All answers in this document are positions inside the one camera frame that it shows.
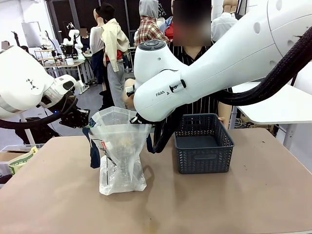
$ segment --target red shirt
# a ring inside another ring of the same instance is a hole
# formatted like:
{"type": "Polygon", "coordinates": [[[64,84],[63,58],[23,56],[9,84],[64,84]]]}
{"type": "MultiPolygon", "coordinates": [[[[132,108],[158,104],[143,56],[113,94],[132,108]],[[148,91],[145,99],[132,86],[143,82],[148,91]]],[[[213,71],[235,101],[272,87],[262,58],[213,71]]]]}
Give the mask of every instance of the red shirt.
{"type": "Polygon", "coordinates": [[[122,59],[123,53],[120,50],[117,50],[117,60],[122,59]]]}
{"type": "Polygon", "coordinates": [[[174,23],[173,22],[171,22],[169,28],[167,28],[167,30],[165,32],[165,36],[169,40],[173,40],[174,39],[174,23]]]}

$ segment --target sweatpants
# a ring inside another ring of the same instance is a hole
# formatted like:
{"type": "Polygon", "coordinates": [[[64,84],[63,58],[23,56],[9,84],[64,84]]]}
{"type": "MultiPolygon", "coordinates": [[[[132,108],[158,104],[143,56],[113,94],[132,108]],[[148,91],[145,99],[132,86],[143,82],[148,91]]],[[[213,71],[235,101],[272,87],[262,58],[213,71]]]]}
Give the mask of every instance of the sweatpants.
{"type": "Polygon", "coordinates": [[[118,62],[118,72],[114,72],[112,64],[109,62],[107,64],[107,77],[109,82],[109,87],[111,88],[112,97],[114,105],[116,107],[124,108],[125,103],[122,101],[123,88],[125,86],[125,78],[123,74],[125,73],[123,63],[118,62]]]}

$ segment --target container on table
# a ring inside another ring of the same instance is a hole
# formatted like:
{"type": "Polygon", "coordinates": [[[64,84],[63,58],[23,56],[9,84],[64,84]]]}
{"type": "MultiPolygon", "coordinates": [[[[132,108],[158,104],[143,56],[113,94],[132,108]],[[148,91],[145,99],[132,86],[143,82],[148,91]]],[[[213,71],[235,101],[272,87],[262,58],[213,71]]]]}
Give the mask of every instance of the container on table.
{"type": "Polygon", "coordinates": [[[225,173],[234,143],[216,114],[184,115],[175,147],[181,174],[225,173]]]}

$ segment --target plastic bag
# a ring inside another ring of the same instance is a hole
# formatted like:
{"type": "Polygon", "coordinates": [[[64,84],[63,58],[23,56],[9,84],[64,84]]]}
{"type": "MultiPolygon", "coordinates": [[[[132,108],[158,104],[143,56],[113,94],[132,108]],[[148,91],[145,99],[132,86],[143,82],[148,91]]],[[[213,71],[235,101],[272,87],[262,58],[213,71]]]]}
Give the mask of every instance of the plastic bag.
{"type": "Polygon", "coordinates": [[[143,191],[146,181],[139,157],[151,125],[130,124],[136,112],[110,107],[90,120],[89,140],[100,156],[101,194],[143,191]]]}

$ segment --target plaid shirt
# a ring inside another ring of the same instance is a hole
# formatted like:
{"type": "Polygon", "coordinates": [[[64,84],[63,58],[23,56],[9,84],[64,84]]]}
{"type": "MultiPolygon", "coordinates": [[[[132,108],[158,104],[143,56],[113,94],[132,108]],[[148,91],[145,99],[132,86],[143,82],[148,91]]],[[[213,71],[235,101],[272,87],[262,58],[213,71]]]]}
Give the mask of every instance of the plaid shirt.
{"type": "Polygon", "coordinates": [[[162,40],[168,45],[170,44],[170,40],[165,35],[163,35],[161,30],[158,28],[156,24],[156,18],[142,16],[141,24],[138,28],[138,33],[136,36],[135,47],[147,40],[162,40]]]}

